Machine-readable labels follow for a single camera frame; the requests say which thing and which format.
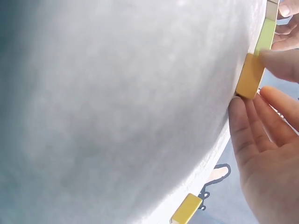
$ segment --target fingernail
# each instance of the fingernail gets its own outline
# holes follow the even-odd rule
[[[279,12],[283,17],[287,17],[290,14],[290,9],[288,6],[281,4],[279,6]]]

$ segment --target gray textured surface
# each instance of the gray textured surface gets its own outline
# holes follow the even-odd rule
[[[1,1],[1,223],[169,219],[224,149],[262,2]]]

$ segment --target human skin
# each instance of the human skin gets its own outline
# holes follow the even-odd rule
[[[284,0],[279,4],[278,19],[293,16],[288,24],[277,25],[273,40],[273,50],[299,48],[299,0]]]
[[[299,51],[262,51],[278,78],[299,82]],[[264,87],[253,100],[235,97],[229,125],[245,199],[261,224],[299,223],[299,102]]]

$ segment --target yellow rectangular tile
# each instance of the yellow rectangular tile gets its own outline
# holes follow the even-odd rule
[[[237,84],[236,93],[253,99],[261,83],[265,67],[258,56],[248,53]]]
[[[259,55],[261,49],[271,49],[275,28],[276,22],[265,19],[254,51],[255,55]]]
[[[193,194],[188,194],[174,215],[171,217],[171,224],[187,224],[196,210],[199,208],[202,200]]]

